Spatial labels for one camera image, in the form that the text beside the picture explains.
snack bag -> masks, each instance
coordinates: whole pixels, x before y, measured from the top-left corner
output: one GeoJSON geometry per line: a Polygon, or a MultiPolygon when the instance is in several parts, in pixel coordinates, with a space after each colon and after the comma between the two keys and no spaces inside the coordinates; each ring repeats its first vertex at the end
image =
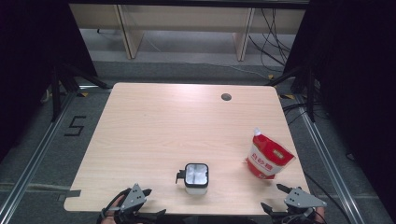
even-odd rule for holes
{"type": "Polygon", "coordinates": [[[247,157],[247,167],[260,179],[274,179],[290,161],[295,159],[293,154],[280,144],[254,130],[253,144],[247,157]]]}

